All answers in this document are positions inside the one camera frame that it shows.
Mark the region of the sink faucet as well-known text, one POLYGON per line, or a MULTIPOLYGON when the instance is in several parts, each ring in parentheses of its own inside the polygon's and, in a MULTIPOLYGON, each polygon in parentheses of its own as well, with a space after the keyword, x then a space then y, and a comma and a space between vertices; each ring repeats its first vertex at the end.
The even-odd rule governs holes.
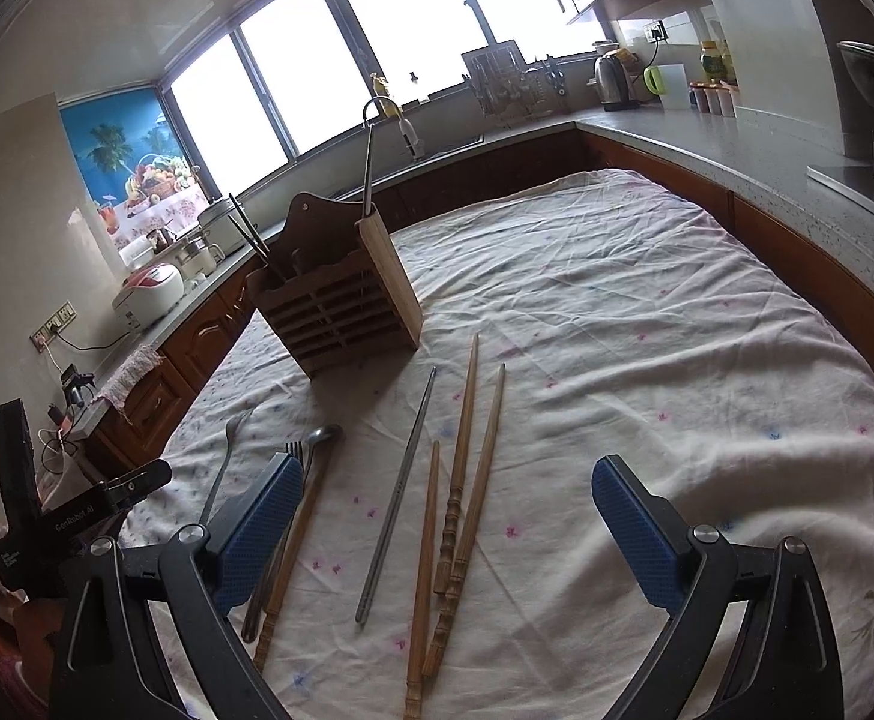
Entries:
POLYGON ((369 142, 373 142, 377 127, 384 127, 400 138, 403 148, 413 161, 424 158, 424 140, 398 104, 386 94, 372 94, 361 110, 362 128, 367 132, 369 142))

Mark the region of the white floral tablecloth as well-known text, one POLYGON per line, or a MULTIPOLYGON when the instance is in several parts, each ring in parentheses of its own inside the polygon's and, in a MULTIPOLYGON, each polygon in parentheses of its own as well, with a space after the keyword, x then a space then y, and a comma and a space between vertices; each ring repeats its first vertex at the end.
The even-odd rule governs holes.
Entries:
POLYGON ((507 366, 486 502, 430 718, 598 718, 665 624, 593 505, 616 454, 689 523, 798 536, 830 605, 849 717, 874 709, 874 372, 699 206, 626 171, 581 172, 400 231, 424 310, 414 355, 313 379, 254 320, 165 447, 173 478, 126 546, 199 517, 224 427, 252 410, 214 507, 277 449, 344 437, 289 583, 266 683, 297 718, 396 718, 432 442, 448 488, 469 350, 478 419, 507 366), (430 368, 437 379, 366 625, 354 614, 430 368))

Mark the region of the white pot cooker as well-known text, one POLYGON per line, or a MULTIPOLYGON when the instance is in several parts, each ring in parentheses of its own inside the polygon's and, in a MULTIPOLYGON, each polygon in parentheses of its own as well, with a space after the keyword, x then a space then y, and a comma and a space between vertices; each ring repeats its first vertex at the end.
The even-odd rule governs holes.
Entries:
POLYGON ((225 257, 235 254, 238 249, 247 245, 227 218, 227 213, 231 210, 231 202, 227 197, 215 200, 206 210, 202 210, 197 215, 197 224, 201 227, 202 236, 206 241, 219 245, 225 257))

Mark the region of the wooden utensil holder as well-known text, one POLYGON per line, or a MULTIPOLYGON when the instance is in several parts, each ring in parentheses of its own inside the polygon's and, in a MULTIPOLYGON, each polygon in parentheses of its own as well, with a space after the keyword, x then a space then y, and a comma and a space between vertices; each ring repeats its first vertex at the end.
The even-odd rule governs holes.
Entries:
POLYGON ((419 346, 423 308, 375 206, 295 195, 245 286, 310 379, 419 346))

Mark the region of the spice jar set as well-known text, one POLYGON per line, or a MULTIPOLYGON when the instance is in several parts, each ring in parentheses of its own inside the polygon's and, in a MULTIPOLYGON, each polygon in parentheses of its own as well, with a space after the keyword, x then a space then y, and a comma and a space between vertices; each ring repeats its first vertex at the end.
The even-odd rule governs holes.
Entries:
POLYGON ((725 83, 691 83, 691 96, 702 114, 722 115, 733 119, 737 115, 737 88, 725 83))

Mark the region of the white red rice cooker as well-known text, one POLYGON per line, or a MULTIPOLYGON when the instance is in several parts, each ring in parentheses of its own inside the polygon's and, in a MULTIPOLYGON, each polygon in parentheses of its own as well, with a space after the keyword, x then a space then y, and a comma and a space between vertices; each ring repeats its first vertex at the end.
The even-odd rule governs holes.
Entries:
POLYGON ((146 330, 185 296, 180 270, 171 263, 158 263, 135 271, 112 301, 113 314, 131 330, 146 330))

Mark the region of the tropical fruit window blind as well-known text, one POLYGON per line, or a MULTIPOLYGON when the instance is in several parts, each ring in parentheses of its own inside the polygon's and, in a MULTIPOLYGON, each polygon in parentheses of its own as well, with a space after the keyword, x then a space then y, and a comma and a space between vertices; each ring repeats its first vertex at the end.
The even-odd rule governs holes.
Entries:
POLYGON ((121 257, 197 226, 209 206, 152 88, 106 94, 59 110, 64 133, 106 236, 121 257))

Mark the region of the brown carved wooden chopstick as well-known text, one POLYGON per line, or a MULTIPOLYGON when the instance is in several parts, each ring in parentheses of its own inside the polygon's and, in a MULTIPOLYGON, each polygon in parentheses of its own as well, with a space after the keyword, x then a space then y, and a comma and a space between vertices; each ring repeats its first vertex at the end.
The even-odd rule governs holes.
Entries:
POLYGON ((435 567, 434 593, 444 596, 450 582, 451 564, 457 548, 458 523, 462 516, 463 489, 465 489, 466 464, 468 463, 469 441, 473 429, 474 397, 476 397, 476 374, 480 360, 480 335, 474 335, 469 350, 468 371, 466 371, 465 390, 462 396, 462 411, 458 421, 457 442, 451 465, 450 488, 448 488, 447 507, 445 507, 444 529, 440 539, 439 559, 435 567))

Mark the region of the steel spoon wooden handle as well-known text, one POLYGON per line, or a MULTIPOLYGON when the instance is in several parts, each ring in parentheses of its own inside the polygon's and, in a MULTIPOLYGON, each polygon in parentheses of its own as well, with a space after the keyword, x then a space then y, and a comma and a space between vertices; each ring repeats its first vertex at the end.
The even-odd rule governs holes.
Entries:
POLYGON ((299 507, 295 509, 288 536, 282 539, 282 546, 277 550, 274 567, 268 572, 268 582, 263 585, 263 590, 266 592, 266 605, 263 606, 263 628, 259 633, 255 655, 253 655, 253 665, 258 670, 265 668, 266 658, 270 655, 271 640, 273 640, 277 618, 288 594, 295 559, 299 556, 300 548, 304 544, 310 518, 315 511, 321 486, 323 486, 323 481, 327 476, 334 444, 341 437, 343 437, 343 427, 338 426, 338 424, 327 424, 327 426, 315 429, 305 439, 307 468, 305 468, 304 475, 304 494, 302 494, 299 507))

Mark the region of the tan wooden chopstick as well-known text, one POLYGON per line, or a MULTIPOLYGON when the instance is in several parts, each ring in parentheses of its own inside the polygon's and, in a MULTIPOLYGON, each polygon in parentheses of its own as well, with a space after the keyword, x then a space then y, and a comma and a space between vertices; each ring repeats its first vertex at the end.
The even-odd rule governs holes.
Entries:
POLYGON ((471 491, 465 520, 463 520, 463 534, 458 539, 458 548, 451 563, 448 589, 445 592, 444 601, 440 605, 440 613, 439 617, 437 617, 437 622, 435 622, 434 635, 427 647, 426 658, 424 658, 424 678, 435 678, 437 676, 442 660, 444 660, 448 641, 450 640, 453 622, 455 622, 455 617, 457 617, 458 606, 460 606, 463 585, 465 585, 469 561, 471 561, 474 543, 476 543, 476 535, 478 534, 478 528, 480 528, 487 485, 491 476, 492 460, 494 460, 494 450, 496 450, 497 431, 499 431, 499 422, 501 422, 505 372, 507 372, 507 366, 501 364, 499 369, 497 369, 496 390, 494 390, 494 398, 492 399, 489 418, 487 418, 483 445, 481 445, 480 463, 478 463, 473 491, 471 491))

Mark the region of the green white pitcher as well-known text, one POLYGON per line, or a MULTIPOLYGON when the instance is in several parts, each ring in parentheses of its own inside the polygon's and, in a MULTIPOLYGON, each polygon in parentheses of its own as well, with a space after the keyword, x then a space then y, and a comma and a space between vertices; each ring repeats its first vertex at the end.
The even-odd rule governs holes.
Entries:
POLYGON ((689 83, 683 64, 654 64, 643 69, 643 82, 665 110, 691 107, 689 83))

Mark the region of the left wall power strip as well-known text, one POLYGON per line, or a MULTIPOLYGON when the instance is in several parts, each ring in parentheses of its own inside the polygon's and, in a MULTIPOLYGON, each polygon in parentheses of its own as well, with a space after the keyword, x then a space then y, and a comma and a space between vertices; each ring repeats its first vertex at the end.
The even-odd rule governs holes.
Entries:
POLYGON ((59 335, 59 332, 69 327, 76 319, 76 307, 71 301, 66 301, 30 335, 30 341, 39 353, 43 353, 46 346, 59 335))

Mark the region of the short brown wooden chopstick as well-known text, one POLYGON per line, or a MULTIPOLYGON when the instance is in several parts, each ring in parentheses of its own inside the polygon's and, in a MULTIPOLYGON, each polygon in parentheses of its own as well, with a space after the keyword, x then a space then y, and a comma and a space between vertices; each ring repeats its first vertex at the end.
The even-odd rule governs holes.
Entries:
POLYGON ((435 520, 437 520, 437 493, 439 492, 440 442, 434 440, 430 449, 427 475, 426 505, 423 531, 417 559, 416 589, 412 606, 411 637, 409 638, 408 669, 406 670, 405 720, 423 718, 424 658, 429 635, 430 594, 434 571, 435 520))

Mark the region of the lone steel fork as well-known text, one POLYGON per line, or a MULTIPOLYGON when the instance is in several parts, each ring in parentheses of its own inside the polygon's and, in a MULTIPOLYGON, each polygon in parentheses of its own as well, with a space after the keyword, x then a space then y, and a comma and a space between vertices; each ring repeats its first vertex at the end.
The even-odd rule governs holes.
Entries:
POLYGON ((220 460, 219 466, 217 466, 217 470, 215 470, 215 475, 212 478, 211 486, 209 486, 209 493, 204 499, 204 504, 202 504, 201 512, 199 512, 199 518, 197 522, 201 523, 201 525, 208 525, 209 520, 211 520, 212 512, 214 512, 214 504, 217 496, 219 496, 219 489, 224 483, 225 475, 231 468, 232 460, 234 460, 235 452, 240 452, 240 450, 247 449, 247 426, 250 419, 252 419, 253 411, 247 410, 240 413, 240 415, 232 416, 227 424, 224 427, 224 458, 220 460))

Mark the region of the light wooden chopstick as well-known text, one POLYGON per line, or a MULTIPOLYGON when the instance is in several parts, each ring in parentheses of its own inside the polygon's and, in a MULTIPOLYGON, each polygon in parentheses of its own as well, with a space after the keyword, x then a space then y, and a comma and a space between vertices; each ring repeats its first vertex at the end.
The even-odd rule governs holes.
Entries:
POLYGON ((238 232, 238 236, 245 241, 245 244, 255 252, 256 257, 261 260, 261 263, 265 266, 270 265, 270 248, 259 236, 259 232, 256 231, 256 227, 252 220, 250 220, 250 216, 247 215, 247 211, 240 205, 240 202, 234 195, 229 195, 227 200, 231 202, 231 210, 227 213, 227 218, 229 218, 232 227, 238 232))

